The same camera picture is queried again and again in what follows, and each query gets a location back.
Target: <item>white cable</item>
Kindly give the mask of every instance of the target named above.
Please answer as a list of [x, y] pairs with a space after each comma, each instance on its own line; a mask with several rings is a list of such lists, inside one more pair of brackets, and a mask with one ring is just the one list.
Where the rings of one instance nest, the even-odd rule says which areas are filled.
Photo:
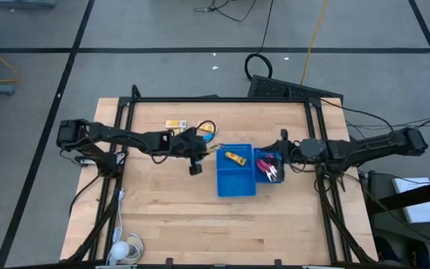
[[140, 241], [140, 248], [136, 245], [136, 244], [129, 244], [129, 246], [134, 247], [136, 253], [133, 256], [127, 256], [125, 257], [125, 260], [127, 261], [131, 261], [132, 263], [137, 263], [143, 256], [143, 242], [142, 242], [142, 238], [139, 237], [139, 235], [136, 235], [134, 233], [130, 233], [129, 237], [134, 237], [139, 239]]
[[119, 191], [119, 199], [117, 200], [117, 216], [119, 217], [120, 227], [116, 227], [113, 230], [112, 243], [119, 242], [120, 238], [122, 237], [123, 226], [122, 226], [122, 212], [120, 210], [120, 204], [124, 196], [125, 196], [125, 192], [124, 192], [124, 189], [122, 189]]
[[[112, 235], [112, 242], [113, 245], [115, 245], [115, 243], [120, 242], [120, 238], [122, 237], [122, 232], [124, 229], [124, 226], [122, 225], [122, 210], [121, 210], [121, 203], [122, 203], [122, 199], [124, 199], [125, 196], [125, 192], [124, 189], [119, 191], [119, 197], [117, 198], [117, 217], [119, 218], [119, 227], [116, 227], [113, 231], [113, 235]], [[129, 238], [133, 237], [139, 240], [140, 242], [140, 246], [137, 246], [136, 244], [128, 244], [130, 247], [133, 247], [135, 250], [135, 253], [132, 256], [126, 256], [124, 258], [124, 260], [126, 261], [130, 261], [131, 263], [137, 263], [143, 256], [143, 242], [142, 239], [139, 237], [139, 235], [136, 235], [134, 233], [130, 233], [129, 234]], [[112, 249], [109, 252], [109, 255], [107, 255], [107, 260], [105, 261], [105, 264], [108, 265], [109, 264], [109, 260], [112, 257]]]

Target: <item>black clamp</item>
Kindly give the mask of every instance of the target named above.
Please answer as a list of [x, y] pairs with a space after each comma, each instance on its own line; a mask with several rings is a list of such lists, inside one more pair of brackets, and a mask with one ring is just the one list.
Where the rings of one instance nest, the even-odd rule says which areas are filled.
[[280, 259], [276, 259], [275, 260], [275, 269], [282, 269], [283, 268], [283, 264], [281, 263]]
[[166, 269], [173, 269], [173, 258], [165, 259], [165, 268]]

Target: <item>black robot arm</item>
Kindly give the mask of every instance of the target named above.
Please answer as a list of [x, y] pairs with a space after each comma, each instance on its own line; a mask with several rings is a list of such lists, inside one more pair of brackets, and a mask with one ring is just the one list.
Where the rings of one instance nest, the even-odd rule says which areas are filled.
[[319, 164], [324, 166], [327, 173], [340, 173], [352, 165], [389, 155], [419, 156], [427, 147], [419, 130], [412, 128], [353, 142], [309, 138], [301, 143], [289, 141], [287, 131], [282, 129], [281, 140], [262, 150], [278, 152], [282, 164]]
[[140, 134], [105, 126], [101, 123], [90, 123], [86, 120], [62, 120], [60, 122], [57, 146], [66, 151], [77, 150], [86, 158], [94, 161], [101, 174], [115, 176], [119, 172], [117, 170], [118, 156], [100, 149], [95, 145], [95, 142], [99, 141], [134, 147], [151, 157], [189, 158], [190, 175], [202, 172], [202, 166], [197, 162], [207, 155], [206, 143], [202, 136], [196, 135], [196, 128], [188, 128], [174, 136], [172, 131]]

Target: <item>white light bulb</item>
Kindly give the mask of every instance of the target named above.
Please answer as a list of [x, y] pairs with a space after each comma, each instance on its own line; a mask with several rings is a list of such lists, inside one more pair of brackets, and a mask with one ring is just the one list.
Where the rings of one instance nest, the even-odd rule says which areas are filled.
[[121, 259], [128, 256], [129, 246], [125, 241], [116, 242], [110, 249], [109, 265], [116, 265]]

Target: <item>yellow tag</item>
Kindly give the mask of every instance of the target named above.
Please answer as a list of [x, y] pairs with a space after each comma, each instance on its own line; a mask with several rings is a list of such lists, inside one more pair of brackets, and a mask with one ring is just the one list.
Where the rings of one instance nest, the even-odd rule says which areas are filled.
[[212, 126], [210, 123], [204, 123], [199, 129], [212, 134], [214, 133], [214, 126]]
[[186, 128], [187, 121], [186, 120], [167, 120], [165, 122], [165, 128], [174, 129], [174, 128]]
[[231, 152], [225, 152], [225, 157], [231, 159], [241, 166], [245, 166], [246, 159]]

